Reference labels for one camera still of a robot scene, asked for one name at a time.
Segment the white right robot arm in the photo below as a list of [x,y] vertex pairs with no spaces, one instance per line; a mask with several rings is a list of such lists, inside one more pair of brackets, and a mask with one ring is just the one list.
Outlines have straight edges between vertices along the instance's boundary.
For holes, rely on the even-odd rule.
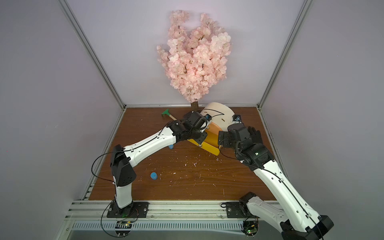
[[322,240],[334,226],[326,215],[315,211],[296,191],[272,153],[254,142],[248,129],[220,131],[218,145],[234,150],[235,157],[247,166],[274,195],[281,209],[260,199],[253,193],[241,198],[252,216],[257,216],[278,230],[285,240]]

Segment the orange top drawer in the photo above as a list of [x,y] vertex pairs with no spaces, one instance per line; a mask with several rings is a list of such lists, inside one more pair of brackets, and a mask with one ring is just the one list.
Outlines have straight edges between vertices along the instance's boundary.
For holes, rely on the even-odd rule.
[[218,140],[220,131],[223,131],[220,126],[211,122],[209,126],[206,128],[205,132],[207,133],[207,137],[212,140]]

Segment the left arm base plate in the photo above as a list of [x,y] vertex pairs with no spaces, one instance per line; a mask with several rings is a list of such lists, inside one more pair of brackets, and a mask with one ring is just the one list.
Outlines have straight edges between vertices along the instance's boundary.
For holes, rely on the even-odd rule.
[[146,218],[149,202],[132,202],[124,208],[119,208],[115,200],[107,208],[107,218]]

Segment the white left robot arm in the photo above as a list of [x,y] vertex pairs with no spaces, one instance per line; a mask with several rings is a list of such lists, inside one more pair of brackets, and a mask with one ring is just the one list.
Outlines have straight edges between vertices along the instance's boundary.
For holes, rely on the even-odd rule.
[[115,182],[115,203],[119,209],[132,204],[132,183],[137,175],[134,171],[141,161],[159,150],[187,140],[203,141],[205,130],[212,116],[191,111],[182,120],[167,123],[160,131],[130,146],[117,145],[111,156],[110,168]]

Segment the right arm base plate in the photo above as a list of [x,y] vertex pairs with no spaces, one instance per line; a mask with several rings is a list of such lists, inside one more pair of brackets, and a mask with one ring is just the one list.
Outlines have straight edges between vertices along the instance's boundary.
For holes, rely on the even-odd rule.
[[247,218],[249,216],[248,209],[243,203],[240,202],[226,202],[222,203],[221,207],[226,210],[227,218]]

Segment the cream cylindrical drawer cabinet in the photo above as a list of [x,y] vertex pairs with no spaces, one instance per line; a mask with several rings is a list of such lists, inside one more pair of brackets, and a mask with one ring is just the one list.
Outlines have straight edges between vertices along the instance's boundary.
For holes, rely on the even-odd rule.
[[209,114],[212,116],[212,122],[222,128],[223,131],[228,130],[228,126],[232,124],[232,116],[235,114],[232,109],[220,103],[210,103],[200,112],[203,116]]

